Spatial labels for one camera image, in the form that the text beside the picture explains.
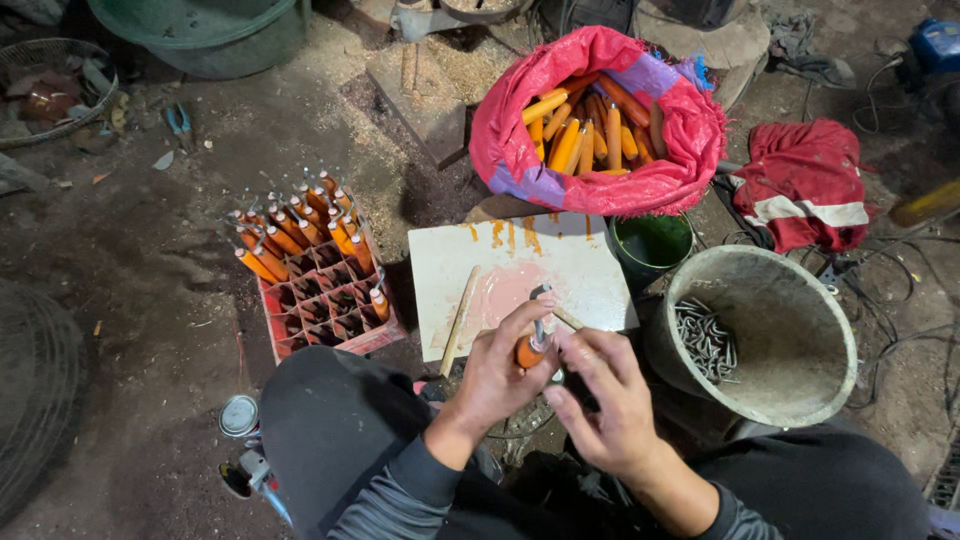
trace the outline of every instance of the woven polypropylene sack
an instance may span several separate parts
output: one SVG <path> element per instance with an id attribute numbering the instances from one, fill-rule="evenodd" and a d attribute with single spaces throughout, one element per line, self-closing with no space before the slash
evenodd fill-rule
<path id="1" fill-rule="evenodd" d="M 603 70 L 641 105 L 663 110 L 666 159 L 621 176 L 569 176 L 546 168 L 523 125 L 534 96 L 570 76 Z M 670 65 L 643 42 L 602 26 L 576 30 L 514 63 L 473 116 L 470 159 L 494 193 L 554 209 L 604 215 L 677 214 L 693 207 L 724 157 L 726 117 L 694 84 L 689 62 Z"/>

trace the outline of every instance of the purple stripe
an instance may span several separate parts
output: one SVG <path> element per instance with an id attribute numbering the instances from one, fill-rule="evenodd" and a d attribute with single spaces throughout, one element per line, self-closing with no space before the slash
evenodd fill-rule
<path id="1" fill-rule="evenodd" d="M 510 170 L 503 160 L 487 181 L 487 187 L 493 193 L 510 193 L 517 199 L 529 201 L 531 197 L 540 199 L 547 205 L 561 209 L 564 207 L 564 177 L 553 169 L 543 165 L 530 167 L 523 171 L 520 183 L 510 176 Z"/>
<path id="2" fill-rule="evenodd" d="M 650 53 L 640 55 L 640 58 L 623 72 L 612 69 L 603 71 L 627 90 L 643 90 L 653 99 L 660 99 L 680 78 L 680 74 L 673 67 L 657 60 Z"/>

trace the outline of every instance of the tin can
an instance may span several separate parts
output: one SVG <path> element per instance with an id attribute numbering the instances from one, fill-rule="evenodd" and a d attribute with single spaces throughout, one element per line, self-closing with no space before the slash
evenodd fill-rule
<path id="1" fill-rule="evenodd" d="M 220 409 L 220 431 L 227 437 L 260 436 L 260 407 L 250 396 L 237 394 Z"/>

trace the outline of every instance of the metal hook pile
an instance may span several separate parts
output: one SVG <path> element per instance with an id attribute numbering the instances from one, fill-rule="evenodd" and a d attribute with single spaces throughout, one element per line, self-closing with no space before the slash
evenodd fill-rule
<path id="1" fill-rule="evenodd" d="M 696 298 L 680 301 L 674 309 L 677 332 L 700 373 L 714 384 L 740 384 L 728 379 L 736 367 L 736 344 L 730 330 L 717 322 L 717 314 Z"/>

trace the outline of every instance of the red plastic crate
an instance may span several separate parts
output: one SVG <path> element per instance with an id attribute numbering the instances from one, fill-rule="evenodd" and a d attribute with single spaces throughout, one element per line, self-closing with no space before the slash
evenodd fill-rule
<path id="1" fill-rule="evenodd" d="M 380 254 L 369 228 L 364 240 L 378 267 Z M 289 282 L 270 285 L 257 279 L 277 364 L 308 345 L 328 345 L 363 355 L 407 336 L 387 282 L 380 290 L 390 306 L 390 319 L 381 323 L 370 302 L 379 272 L 364 276 L 356 257 L 343 257 L 336 243 L 312 247 L 284 262 L 290 271 Z"/>

